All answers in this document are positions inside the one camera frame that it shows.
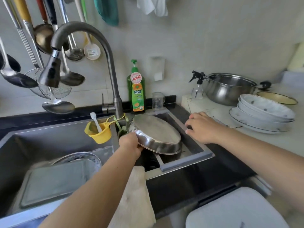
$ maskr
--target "white countertop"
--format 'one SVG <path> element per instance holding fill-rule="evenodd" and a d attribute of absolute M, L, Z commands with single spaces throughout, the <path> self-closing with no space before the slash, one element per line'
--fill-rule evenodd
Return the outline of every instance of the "white countertop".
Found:
<path fill-rule="evenodd" d="M 290 131 L 283 132 L 281 134 L 264 134 L 248 130 L 243 127 L 236 128 L 236 130 L 304 156 L 304 90 L 291 88 L 282 84 L 275 84 L 270 91 L 293 97 L 298 101 L 297 105 L 288 106 L 296 114 L 296 119 L 292 123 Z M 185 95 L 182 97 L 181 106 L 189 113 L 204 111 L 209 116 L 213 116 L 230 127 L 238 126 L 230 118 L 228 111 L 231 106 L 224 106 L 212 102 L 205 94 L 201 100 L 192 100 L 190 94 Z"/>

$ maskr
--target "hand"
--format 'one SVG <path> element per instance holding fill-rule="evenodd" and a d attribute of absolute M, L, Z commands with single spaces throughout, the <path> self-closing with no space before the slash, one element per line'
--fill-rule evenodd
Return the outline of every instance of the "hand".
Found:
<path fill-rule="evenodd" d="M 185 126 L 192 126 L 192 130 L 186 130 L 186 134 L 204 144 L 219 144 L 220 138 L 230 130 L 213 120 L 205 112 L 191 114 Z"/>
<path fill-rule="evenodd" d="M 138 144 L 138 138 L 134 132 L 121 136 L 119 138 L 119 146 L 123 149 L 135 153 L 137 159 L 140 157 L 140 153 L 143 150 L 143 147 Z"/>

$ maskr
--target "white wall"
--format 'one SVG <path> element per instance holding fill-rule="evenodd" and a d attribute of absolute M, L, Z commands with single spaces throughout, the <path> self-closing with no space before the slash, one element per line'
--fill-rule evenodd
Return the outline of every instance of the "white wall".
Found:
<path fill-rule="evenodd" d="M 33 25 L 42 20 L 35 0 L 26 0 Z M 181 96 L 191 91 L 188 84 L 192 70 L 237 73 L 258 81 L 272 79 L 284 69 L 295 46 L 304 38 L 304 0 L 169 0 L 167 17 L 146 16 L 136 7 L 136 0 L 117 0 L 119 27 L 104 23 L 86 0 L 89 23 L 109 41 L 115 59 L 118 86 L 123 101 L 128 100 L 126 77 L 131 59 L 138 59 L 139 71 L 146 78 L 147 97 L 161 91 Z M 74 3 L 66 5 L 69 20 L 78 21 Z M 7 53 L 16 58 L 26 72 L 33 66 L 9 18 L 0 4 L 0 35 Z M 83 45 L 84 34 L 75 34 Z M 166 58 L 165 79 L 154 82 L 148 69 L 148 57 Z M 72 71 L 86 81 L 73 87 L 65 100 L 76 107 L 112 101 L 112 89 L 105 57 L 98 61 L 68 61 Z M 0 77 L 0 116 L 43 111 L 45 99 L 30 90 L 15 87 Z"/>

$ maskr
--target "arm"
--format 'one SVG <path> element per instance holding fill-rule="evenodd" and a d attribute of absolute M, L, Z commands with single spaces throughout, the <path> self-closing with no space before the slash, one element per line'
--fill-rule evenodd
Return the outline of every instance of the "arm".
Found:
<path fill-rule="evenodd" d="M 40 228 L 107 228 L 140 156 L 135 133 L 122 136 L 120 147 L 88 182 L 68 197 Z"/>
<path fill-rule="evenodd" d="M 221 145 L 304 212 L 304 157 L 225 127 L 204 112 L 191 114 L 185 125 L 193 129 L 186 130 L 188 135 Z"/>

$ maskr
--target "yellow container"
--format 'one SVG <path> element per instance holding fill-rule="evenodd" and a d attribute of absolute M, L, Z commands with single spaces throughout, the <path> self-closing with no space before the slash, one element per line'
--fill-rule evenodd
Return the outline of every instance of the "yellow container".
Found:
<path fill-rule="evenodd" d="M 110 118 L 112 118 L 112 117 L 109 117 L 105 122 L 99 123 L 99 125 L 102 129 L 102 131 L 100 133 L 98 133 L 98 130 L 97 130 L 97 127 L 96 127 L 96 124 L 94 121 L 91 121 L 87 124 L 87 126 L 85 128 L 85 133 L 87 135 L 89 135 L 89 137 L 93 138 L 97 144 L 103 144 L 103 143 L 109 141 L 110 138 L 112 137 L 110 125 L 113 122 L 115 122 L 115 121 L 108 122 L 108 120 Z"/>

